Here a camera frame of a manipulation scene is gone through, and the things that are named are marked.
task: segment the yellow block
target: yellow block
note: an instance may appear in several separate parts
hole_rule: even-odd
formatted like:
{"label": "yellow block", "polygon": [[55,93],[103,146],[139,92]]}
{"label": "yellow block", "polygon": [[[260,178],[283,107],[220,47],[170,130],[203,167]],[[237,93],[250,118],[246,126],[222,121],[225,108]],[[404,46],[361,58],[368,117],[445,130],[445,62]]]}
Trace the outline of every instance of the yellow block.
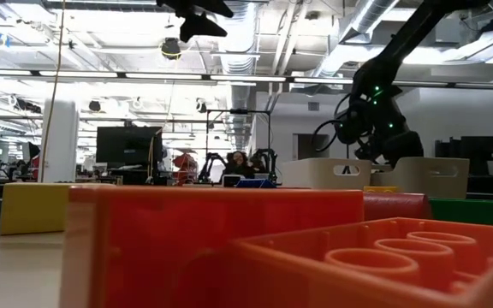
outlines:
{"label": "yellow block", "polygon": [[399,187],[365,187],[365,193],[397,193]]}
{"label": "yellow block", "polygon": [[0,235],[64,230],[74,183],[9,183],[3,187]]}

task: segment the ceiling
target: ceiling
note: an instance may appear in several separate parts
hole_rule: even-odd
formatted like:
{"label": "ceiling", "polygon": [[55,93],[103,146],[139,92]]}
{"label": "ceiling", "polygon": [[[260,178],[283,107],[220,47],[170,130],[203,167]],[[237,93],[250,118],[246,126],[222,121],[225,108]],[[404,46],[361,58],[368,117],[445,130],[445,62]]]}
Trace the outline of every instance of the ceiling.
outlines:
{"label": "ceiling", "polygon": [[[340,21],[343,22],[345,17],[355,11],[357,1],[253,2],[252,6],[256,8],[255,18],[251,21],[253,33],[233,32],[237,44],[252,36],[253,50],[235,52],[230,56],[232,52],[222,48],[224,38],[194,37],[186,44],[180,42],[181,54],[178,60],[166,58],[161,47],[165,38],[178,37],[183,19],[175,17],[168,8],[159,8],[154,3],[68,0],[63,17],[61,70],[228,74],[223,62],[246,56],[255,58],[252,73],[256,75],[308,75],[335,49]],[[338,46],[343,48],[340,51],[343,64],[337,73],[353,76],[360,63],[382,50],[389,42],[390,35],[398,31],[418,5],[419,1],[398,2],[373,31],[370,41]],[[399,78],[493,80],[493,65],[485,64],[493,63],[493,33],[483,35],[479,40],[475,38],[476,34],[480,34],[478,29],[493,18],[493,12],[483,10],[463,13],[451,15],[439,24],[421,47],[405,60]],[[55,70],[61,20],[62,3],[59,1],[0,1],[0,69]],[[129,118],[140,125],[159,126],[168,120],[179,120],[165,127],[164,131],[168,132],[164,135],[167,145],[175,148],[202,148],[205,146],[205,124],[202,121],[206,119],[206,114],[196,110],[197,104],[205,103],[209,109],[234,107],[235,87],[223,83],[206,85],[65,80],[59,84],[59,91],[80,93],[81,117]],[[39,116],[17,109],[16,99],[43,109],[51,88],[49,80],[0,78],[0,116]],[[265,92],[265,98],[251,95],[244,103],[245,108],[256,108],[257,97],[267,99],[266,84],[258,84],[252,90]],[[336,98],[320,98],[323,102],[329,102],[328,108],[331,110],[330,105]],[[92,100],[101,103],[101,112],[89,109]],[[279,102],[288,100],[306,101],[309,98],[300,91],[286,93]],[[294,104],[281,103],[275,111],[284,115],[306,112],[294,107]],[[249,123],[247,118],[238,120],[231,115],[218,117],[211,130],[210,147],[214,151],[245,148],[245,140],[250,133]],[[80,123],[81,155],[93,154],[96,127],[103,125],[122,125],[122,121]],[[33,140],[38,143],[37,137],[41,134],[42,126],[41,120],[0,120],[0,134],[4,130],[5,134],[13,135],[10,136],[15,140],[13,142]]]}

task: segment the exposed ceiling duct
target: exposed ceiling duct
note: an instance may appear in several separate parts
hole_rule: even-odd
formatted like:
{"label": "exposed ceiling duct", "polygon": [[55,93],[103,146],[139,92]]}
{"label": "exposed ceiling duct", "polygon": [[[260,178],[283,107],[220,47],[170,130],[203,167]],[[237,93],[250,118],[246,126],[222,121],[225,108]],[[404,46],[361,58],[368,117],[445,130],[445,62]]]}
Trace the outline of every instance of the exposed ceiling duct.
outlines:
{"label": "exposed ceiling duct", "polygon": [[[225,74],[253,74],[256,59],[244,54],[254,52],[258,5],[236,1],[226,2],[226,4],[234,12],[234,17],[217,17],[218,24],[228,32],[228,36],[220,40],[218,47],[220,51],[231,53],[220,57],[223,72]],[[242,53],[242,55],[233,55],[232,53]],[[231,109],[248,109],[250,86],[231,86],[230,88],[228,107]],[[233,131],[245,127],[247,121],[245,117],[234,115],[231,115],[228,120],[231,122],[229,125]],[[237,149],[244,149],[247,143],[247,136],[235,135],[235,147]]]}
{"label": "exposed ceiling duct", "polygon": [[[386,13],[398,2],[399,0],[359,0],[355,11],[346,17],[336,29],[335,36],[340,42],[345,42],[360,34],[371,33]],[[338,44],[313,70],[312,77],[334,77],[343,63],[350,61],[347,58],[350,52],[344,50],[347,48],[351,46]]]}

